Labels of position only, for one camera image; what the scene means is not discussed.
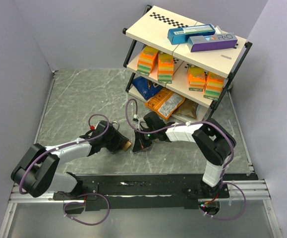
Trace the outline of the brass padlock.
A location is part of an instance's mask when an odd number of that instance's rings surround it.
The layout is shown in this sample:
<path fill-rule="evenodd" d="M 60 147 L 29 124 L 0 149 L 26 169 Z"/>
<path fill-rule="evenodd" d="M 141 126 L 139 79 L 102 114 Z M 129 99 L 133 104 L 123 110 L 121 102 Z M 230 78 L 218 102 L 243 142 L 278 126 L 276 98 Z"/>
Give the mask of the brass padlock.
<path fill-rule="evenodd" d="M 112 124 L 116 124 L 117 125 L 116 126 L 116 130 L 118 131 L 119 128 L 120 128 L 119 123 L 117 121 L 113 121 Z M 127 141 L 125 141 L 125 142 L 122 142 L 121 143 L 122 150 L 123 151 L 127 151 L 130 148 L 131 144 L 132 143 L 129 141 L 129 139 L 127 139 Z"/>

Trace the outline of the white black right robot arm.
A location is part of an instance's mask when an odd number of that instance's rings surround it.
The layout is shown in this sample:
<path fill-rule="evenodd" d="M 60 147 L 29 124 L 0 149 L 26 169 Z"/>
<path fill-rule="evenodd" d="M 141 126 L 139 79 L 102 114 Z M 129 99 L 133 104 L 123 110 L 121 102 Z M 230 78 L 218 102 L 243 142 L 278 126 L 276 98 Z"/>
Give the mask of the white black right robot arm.
<path fill-rule="evenodd" d="M 206 121 L 165 123 L 156 112 L 143 118 L 146 126 L 134 128 L 134 153 L 151 146 L 153 140 L 165 142 L 196 143 L 207 160 L 205 172 L 200 181 L 198 195 L 215 196 L 223 186 L 223 176 L 227 165 L 234 157 L 235 139 L 214 119 Z"/>

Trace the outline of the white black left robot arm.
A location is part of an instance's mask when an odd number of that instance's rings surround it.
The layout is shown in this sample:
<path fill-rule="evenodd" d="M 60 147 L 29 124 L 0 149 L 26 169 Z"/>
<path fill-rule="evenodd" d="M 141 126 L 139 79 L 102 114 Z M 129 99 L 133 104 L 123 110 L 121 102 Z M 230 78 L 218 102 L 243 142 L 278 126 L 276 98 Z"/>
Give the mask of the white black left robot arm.
<path fill-rule="evenodd" d="M 71 172 L 58 173 L 57 167 L 74 159 L 92 156 L 103 148 L 115 154 L 127 151 L 130 146 L 130 140 L 113 123 L 102 120 L 71 142 L 56 146 L 33 144 L 10 177 L 20 186 L 22 194 L 36 198 L 47 191 L 54 191 L 77 199 L 86 191 L 83 180 Z"/>

